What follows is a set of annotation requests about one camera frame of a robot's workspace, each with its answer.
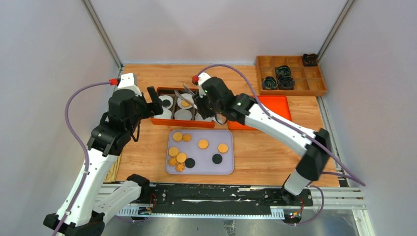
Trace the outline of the orange cookie box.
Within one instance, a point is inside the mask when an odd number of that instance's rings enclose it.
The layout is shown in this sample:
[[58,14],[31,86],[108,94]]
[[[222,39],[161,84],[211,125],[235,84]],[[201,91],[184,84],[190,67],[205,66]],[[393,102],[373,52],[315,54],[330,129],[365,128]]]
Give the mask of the orange cookie box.
[[182,126],[182,127],[193,127],[193,128],[214,128],[215,122],[212,120],[209,120],[208,118],[205,119],[205,121],[196,121],[195,120],[195,114],[197,113],[197,110],[194,108],[188,109],[192,113],[192,120],[175,120],[174,119],[174,113],[181,109],[177,105],[177,99],[178,97],[175,95],[174,90],[178,90],[180,93],[185,93],[185,90],[183,88],[170,88],[170,87],[158,87],[156,90],[156,93],[158,96],[161,95],[169,95],[174,99],[174,103],[170,111],[172,112],[171,119],[157,119],[157,118],[151,118],[151,122],[154,125],[166,125],[166,126]]

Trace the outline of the metal tongs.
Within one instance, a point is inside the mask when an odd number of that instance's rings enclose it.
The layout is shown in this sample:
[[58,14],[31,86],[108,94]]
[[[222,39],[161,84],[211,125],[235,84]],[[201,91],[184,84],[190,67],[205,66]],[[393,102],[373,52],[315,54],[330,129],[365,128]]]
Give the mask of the metal tongs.
[[[183,85],[183,88],[185,90],[185,93],[180,93],[178,90],[174,90],[175,95],[180,98],[182,101],[188,103],[191,107],[193,107],[195,110],[197,110],[197,106],[195,102],[193,101],[193,95],[195,94],[193,91],[191,91],[187,86]],[[219,114],[208,117],[209,120],[215,121],[217,124],[225,125],[228,120],[225,118],[223,119]]]

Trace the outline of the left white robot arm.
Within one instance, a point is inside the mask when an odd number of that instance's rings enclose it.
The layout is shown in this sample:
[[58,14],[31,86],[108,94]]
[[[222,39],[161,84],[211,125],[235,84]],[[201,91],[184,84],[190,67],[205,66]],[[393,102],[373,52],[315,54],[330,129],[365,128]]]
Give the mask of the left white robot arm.
[[99,236],[109,220],[129,203],[151,203],[155,199],[150,181],[133,174],[105,199],[96,200],[123,148],[130,141],[139,140],[141,121],[163,112],[155,89],[147,88],[151,97],[151,102],[147,102],[135,74],[122,74],[107,84],[115,90],[98,126],[92,130],[89,140],[81,143],[84,162],[73,187],[58,211],[46,215],[43,221],[54,234]]

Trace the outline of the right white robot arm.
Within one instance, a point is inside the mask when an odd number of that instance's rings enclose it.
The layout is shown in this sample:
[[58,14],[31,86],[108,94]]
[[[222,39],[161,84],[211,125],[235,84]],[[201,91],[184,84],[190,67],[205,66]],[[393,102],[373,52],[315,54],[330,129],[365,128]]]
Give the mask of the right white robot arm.
[[222,79],[205,72],[196,75],[193,82],[198,85],[193,101],[203,118],[224,116],[227,121],[255,128],[287,145],[301,157],[281,188],[283,203],[291,206],[299,201],[302,190],[319,179],[330,158],[329,132],[299,126],[248,94],[234,95]]

